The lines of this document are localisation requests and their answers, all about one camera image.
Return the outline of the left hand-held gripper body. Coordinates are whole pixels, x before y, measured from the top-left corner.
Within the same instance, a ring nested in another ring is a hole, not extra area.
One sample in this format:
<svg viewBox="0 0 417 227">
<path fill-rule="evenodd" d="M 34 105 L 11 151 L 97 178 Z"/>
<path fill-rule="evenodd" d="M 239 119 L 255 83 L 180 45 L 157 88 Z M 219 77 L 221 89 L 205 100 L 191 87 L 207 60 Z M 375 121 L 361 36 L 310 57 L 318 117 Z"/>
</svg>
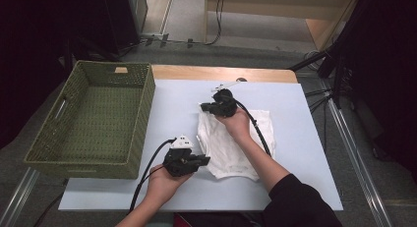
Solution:
<svg viewBox="0 0 417 227">
<path fill-rule="evenodd" d="M 194 144 L 188 137 L 178 137 L 164 156 L 163 166 L 173 177 L 192 174 L 198 170 L 198 156 L 192 153 Z"/>
</svg>

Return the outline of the black curtain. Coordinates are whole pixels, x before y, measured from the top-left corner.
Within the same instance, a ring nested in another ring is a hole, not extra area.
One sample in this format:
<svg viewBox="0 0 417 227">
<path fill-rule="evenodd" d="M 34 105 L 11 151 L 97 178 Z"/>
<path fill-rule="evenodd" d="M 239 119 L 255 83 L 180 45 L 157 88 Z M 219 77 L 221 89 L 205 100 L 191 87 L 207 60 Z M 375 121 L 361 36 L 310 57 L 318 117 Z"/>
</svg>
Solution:
<svg viewBox="0 0 417 227">
<path fill-rule="evenodd" d="M 0 149 L 19 134 L 46 96 L 86 59 L 81 24 L 98 0 L 0 0 Z"/>
<path fill-rule="evenodd" d="M 372 141 L 417 180 L 417 0 L 358 0 L 343 44 Z"/>
</svg>

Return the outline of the light wooden furniture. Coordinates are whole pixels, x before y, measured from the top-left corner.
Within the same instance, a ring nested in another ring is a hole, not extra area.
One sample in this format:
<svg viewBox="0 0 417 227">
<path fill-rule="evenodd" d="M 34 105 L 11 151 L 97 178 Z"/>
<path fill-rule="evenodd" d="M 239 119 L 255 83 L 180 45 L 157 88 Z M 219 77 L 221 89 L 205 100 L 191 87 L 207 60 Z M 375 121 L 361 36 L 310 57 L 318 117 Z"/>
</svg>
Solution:
<svg viewBox="0 0 417 227">
<path fill-rule="evenodd" d="M 266 49 L 326 49 L 338 35 L 356 0 L 205 0 L 204 39 L 222 27 L 220 43 Z M 222 22 L 216 22 L 222 8 Z"/>
</svg>

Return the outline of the person's left hand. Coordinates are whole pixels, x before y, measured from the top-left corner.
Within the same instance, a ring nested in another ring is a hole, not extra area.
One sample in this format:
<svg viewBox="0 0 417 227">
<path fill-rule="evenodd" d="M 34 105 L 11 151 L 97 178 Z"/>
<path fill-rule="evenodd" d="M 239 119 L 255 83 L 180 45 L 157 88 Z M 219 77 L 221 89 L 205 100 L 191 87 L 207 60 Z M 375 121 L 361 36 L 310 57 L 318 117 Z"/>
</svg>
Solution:
<svg viewBox="0 0 417 227">
<path fill-rule="evenodd" d="M 150 169 L 145 201 L 154 205 L 163 206 L 192 176 L 193 174 L 173 177 L 162 164 L 152 167 Z"/>
</svg>

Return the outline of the green woven basket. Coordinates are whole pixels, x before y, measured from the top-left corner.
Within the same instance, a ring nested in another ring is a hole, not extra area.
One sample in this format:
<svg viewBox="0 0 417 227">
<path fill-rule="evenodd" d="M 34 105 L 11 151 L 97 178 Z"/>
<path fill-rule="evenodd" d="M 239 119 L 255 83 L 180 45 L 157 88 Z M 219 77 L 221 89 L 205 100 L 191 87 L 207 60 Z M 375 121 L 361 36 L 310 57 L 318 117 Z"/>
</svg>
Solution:
<svg viewBox="0 0 417 227">
<path fill-rule="evenodd" d="M 24 158 L 60 178 L 136 179 L 155 81 L 149 63 L 76 63 Z"/>
</svg>

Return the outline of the metal floor rail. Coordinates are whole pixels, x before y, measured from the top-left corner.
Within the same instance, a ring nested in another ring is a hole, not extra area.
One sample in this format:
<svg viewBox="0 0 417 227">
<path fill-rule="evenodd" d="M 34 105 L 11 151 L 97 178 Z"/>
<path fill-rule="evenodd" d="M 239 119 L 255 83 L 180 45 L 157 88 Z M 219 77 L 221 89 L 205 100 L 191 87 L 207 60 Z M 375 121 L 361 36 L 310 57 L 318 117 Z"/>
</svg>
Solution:
<svg viewBox="0 0 417 227">
<path fill-rule="evenodd" d="M 361 156 L 353 135 L 349 130 L 342 110 L 337 108 L 333 99 L 329 101 L 328 107 L 341 135 L 350 162 L 355 170 L 356 177 L 358 178 L 359 184 L 364 193 L 366 202 L 374 216 L 376 225 L 378 227 L 393 227 L 384 202 L 378 192 L 378 189 L 376 188 L 371 173 Z"/>
<path fill-rule="evenodd" d="M 0 227 L 14 227 L 25 206 L 30 193 L 38 179 L 39 172 L 28 168 L 21 181 L 18 183 L 11 198 L 0 216 Z"/>
</svg>

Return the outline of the person's right hand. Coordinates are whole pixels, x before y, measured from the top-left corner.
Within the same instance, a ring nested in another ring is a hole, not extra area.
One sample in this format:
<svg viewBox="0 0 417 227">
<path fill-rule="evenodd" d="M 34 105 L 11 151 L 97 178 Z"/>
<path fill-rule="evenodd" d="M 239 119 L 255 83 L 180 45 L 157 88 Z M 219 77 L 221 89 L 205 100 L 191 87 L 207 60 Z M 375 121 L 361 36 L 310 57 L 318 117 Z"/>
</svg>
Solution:
<svg viewBox="0 0 417 227">
<path fill-rule="evenodd" d="M 238 108 L 231 117 L 216 116 L 215 119 L 225 126 L 226 131 L 237 142 L 250 137 L 250 119 L 243 109 Z"/>
</svg>

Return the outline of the black tripod stand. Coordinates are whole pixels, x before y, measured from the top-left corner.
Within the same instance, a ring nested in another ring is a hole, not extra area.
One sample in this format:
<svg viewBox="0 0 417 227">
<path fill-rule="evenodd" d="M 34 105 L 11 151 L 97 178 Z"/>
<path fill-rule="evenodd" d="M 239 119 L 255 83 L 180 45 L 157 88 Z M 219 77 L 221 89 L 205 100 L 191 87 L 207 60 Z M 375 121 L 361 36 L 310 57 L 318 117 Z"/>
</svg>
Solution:
<svg viewBox="0 0 417 227">
<path fill-rule="evenodd" d="M 297 72 L 313 63 L 322 63 L 319 65 L 316 73 L 320 79 L 327 79 L 331 74 L 334 74 L 332 87 L 330 88 L 330 97 L 338 109 L 341 108 L 339 98 L 344 92 L 343 85 L 346 79 L 348 68 L 346 66 L 346 57 L 342 54 L 342 44 L 337 41 L 331 46 L 327 47 L 313 56 L 310 56 L 303 61 L 289 67 L 290 71 Z"/>
</svg>

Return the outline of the white baby romper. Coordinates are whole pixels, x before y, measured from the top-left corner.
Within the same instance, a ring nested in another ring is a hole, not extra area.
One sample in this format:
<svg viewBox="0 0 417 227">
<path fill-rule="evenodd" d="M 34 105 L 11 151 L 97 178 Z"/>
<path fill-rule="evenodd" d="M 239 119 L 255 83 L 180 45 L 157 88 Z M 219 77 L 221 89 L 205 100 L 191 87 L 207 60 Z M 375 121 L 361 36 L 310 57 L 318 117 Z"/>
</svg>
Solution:
<svg viewBox="0 0 417 227">
<path fill-rule="evenodd" d="M 276 142 L 269 111 L 249 110 L 249 112 L 257 121 L 270 154 L 274 155 Z M 265 150 L 253 126 L 250 127 L 250 135 L 261 149 Z M 208 170 L 216 179 L 245 177 L 253 181 L 259 180 L 259 175 L 242 149 L 229 135 L 225 126 L 212 114 L 202 111 L 199 113 L 197 138 L 203 153 L 210 157 Z"/>
</svg>

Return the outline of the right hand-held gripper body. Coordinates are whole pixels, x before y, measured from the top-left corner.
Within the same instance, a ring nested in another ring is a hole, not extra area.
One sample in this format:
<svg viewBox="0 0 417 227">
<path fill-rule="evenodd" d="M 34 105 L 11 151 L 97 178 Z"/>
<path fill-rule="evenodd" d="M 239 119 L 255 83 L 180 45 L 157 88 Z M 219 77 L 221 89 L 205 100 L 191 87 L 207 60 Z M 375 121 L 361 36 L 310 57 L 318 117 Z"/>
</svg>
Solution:
<svg viewBox="0 0 417 227">
<path fill-rule="evenodd" d="M 212 97 L 214 103 L 210 113 L 216 116 L 232 117 L 237 111 L 237 100 L 233 93 L 226 85 L 220 85 L 216 88 L 216 93 Z"/>
</svg>

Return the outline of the black cabinet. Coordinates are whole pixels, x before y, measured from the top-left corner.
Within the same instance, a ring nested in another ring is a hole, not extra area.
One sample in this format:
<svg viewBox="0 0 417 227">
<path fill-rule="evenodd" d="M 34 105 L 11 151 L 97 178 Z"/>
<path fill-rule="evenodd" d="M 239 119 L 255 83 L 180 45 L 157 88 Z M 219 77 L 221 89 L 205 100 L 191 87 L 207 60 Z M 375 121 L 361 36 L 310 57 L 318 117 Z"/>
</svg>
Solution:
<svg viewBox="0 0 417 227">
<path fill-rule="evenodd" d="M 147 0 L 105 0 L 115 52 L 139 42 L 148 13 Z"/>
</svg>

